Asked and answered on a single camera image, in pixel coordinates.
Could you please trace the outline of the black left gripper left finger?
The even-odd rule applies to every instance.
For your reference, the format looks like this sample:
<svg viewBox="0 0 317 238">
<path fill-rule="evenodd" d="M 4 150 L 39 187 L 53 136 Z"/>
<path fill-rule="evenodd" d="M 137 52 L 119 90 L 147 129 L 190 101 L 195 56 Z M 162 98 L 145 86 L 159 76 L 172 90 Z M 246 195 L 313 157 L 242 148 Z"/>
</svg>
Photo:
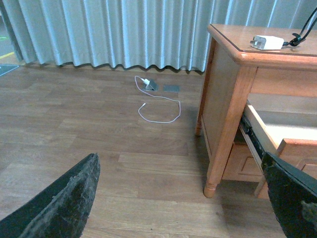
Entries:
<svg viewBox="0 0 317 238">
<path fill-rule="evenodd" d="M 79 238 L 95 199 L 101 166 L 89 154 L 0 222 L 2 238 Z"/>
</svg>

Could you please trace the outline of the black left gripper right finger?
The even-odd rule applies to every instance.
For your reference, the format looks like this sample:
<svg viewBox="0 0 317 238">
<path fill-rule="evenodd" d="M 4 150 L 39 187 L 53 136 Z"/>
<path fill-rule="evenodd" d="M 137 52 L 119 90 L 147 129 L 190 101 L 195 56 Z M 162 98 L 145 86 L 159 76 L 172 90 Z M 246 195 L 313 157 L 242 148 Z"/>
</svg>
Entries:
<svg viewBox="0 0 317 238">
<path fill-rule="evenodd" d="M 262 169 L 273 211 L 288 238 L 317 236 L 317 180 L 266 152 Z"/>
</svg>

